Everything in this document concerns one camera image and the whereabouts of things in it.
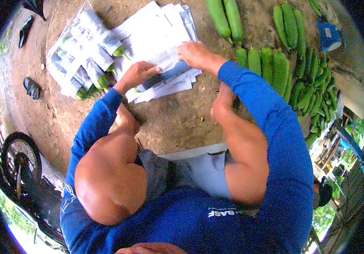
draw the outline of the blue bucket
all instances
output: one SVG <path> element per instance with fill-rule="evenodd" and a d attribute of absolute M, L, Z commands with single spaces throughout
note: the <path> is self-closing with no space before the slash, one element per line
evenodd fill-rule
<path fill-rule="evenodd" d="M 323 52 L 332 51 L 341 46 L 340 33 L 336 26 L 317 21 L 317 28 Z"/>

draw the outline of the newspaper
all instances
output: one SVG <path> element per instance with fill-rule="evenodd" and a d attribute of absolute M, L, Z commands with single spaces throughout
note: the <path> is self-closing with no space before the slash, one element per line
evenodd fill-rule
<path fill-rule="evenodd" d="M 129 102 L 149 101 L 190 89 L 191 80 L 195 80 L 191 76 L 201 74 L 200 70 L 179 61 L 176 53 L 176 48 L 183 41 L 198 41 L 188 6 L 168 4 L 161 8 L 155 2 L 150 2 L 115 28 L 114 34 L 123 43 L 125 53 L 131 59 L 114 59 L 117 81 L 138 61 L 147 61 L 162 68 L 161 73 L 125 94 Z"/>

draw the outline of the gray shorts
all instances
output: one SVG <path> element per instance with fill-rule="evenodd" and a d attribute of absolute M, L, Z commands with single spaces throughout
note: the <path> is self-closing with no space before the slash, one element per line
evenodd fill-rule
<path fill-rule="evenodd" d="M 228 152 L 171 161 L 151 150 L 139 151 L 136 164 L 144 167 L 147 175 L 146 203 L 180 187 L 201 189 L 210 196 L 231 199 L 224 173 L 227 160 L 231 160 Z"/>

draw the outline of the black sandal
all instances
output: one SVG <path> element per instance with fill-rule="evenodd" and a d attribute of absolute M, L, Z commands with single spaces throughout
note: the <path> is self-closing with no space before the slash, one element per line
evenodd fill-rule
<path fill-rule="evenodd" d="M 30 15 L 26 22 L 23 25 L 23 28 L 20 30 L 20 40 L 18 41 L 18 48 L 22 48 L 26 42 L 28 34 L 30 33 L 30 29 L 32 27 L 32 23 L 34 22 L 34 19 L 32 18 L 32 15 Z"/>
<path fill-rule="evenodd" d="M 41 88 L 32 79 L 25 77 L 23 81 L 24 88 L 27 90 L 27 95 L 32 99 L 39 99 Z"/>

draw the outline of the left hand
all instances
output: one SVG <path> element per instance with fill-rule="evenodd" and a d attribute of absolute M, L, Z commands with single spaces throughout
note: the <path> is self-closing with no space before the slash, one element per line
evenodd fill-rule
<path fill-rule="evenodd" d="M 144 83 L 147 79 L 158 74 L 161 70 L 161 68 L 154 64 L 149 64 L 145 61 L 137 62 L 125 72 L 124 76 L 113 88 L 124 97 L 128 90 Z"/>

